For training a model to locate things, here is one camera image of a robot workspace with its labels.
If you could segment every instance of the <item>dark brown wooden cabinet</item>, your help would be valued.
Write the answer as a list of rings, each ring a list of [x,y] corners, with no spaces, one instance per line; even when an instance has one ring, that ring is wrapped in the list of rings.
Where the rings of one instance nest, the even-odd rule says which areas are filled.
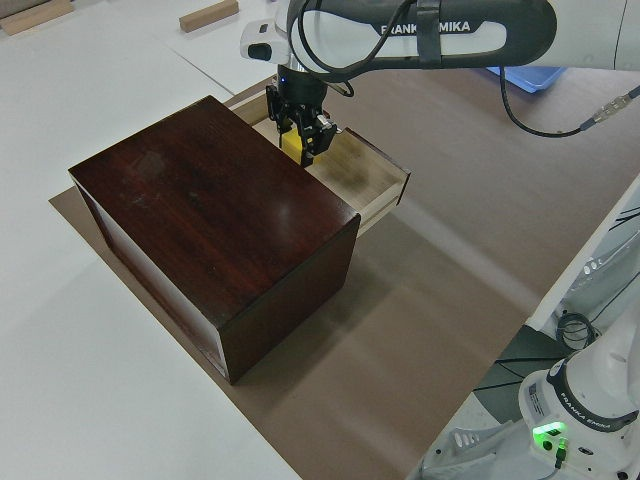
[[[231,382],[344,283],[359,214],[212,97],[70,173],[109,246]]]

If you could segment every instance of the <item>green light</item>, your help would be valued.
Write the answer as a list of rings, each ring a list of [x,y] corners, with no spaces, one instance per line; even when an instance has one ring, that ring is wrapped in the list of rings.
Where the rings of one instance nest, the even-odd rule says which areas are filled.
[[[549,436],[555,437],[567,430],[567,426],[562,422],[548,423],[533,429],[533,440],[542,447],[542,444]]]

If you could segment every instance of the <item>open drawer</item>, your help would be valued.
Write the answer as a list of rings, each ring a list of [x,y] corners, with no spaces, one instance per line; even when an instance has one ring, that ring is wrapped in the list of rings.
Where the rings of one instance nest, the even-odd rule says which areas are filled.
[[[278,146],[278,132],[269,119],[264,92],[227,105]],[[360,213],[358,236],[400,202],[411,175],[349,128],[336,135],[329,150],[306,170]]]

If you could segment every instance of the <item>velcro strap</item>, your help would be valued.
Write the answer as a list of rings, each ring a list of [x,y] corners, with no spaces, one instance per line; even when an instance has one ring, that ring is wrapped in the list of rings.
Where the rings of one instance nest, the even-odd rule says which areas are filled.
[[[442,64],[440,48],[440,0],[417,0],[416,35],[422,68],[437,68]]]

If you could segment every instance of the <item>blue tray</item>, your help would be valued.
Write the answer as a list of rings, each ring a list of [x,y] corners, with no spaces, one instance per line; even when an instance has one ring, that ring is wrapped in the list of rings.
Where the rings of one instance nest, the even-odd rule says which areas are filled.
[[[500,75],[498,67],[487,67],[487,70]],[[534,93],[549,88],[565,70],[564,67],[507,67],[505,76],[525,92]]]

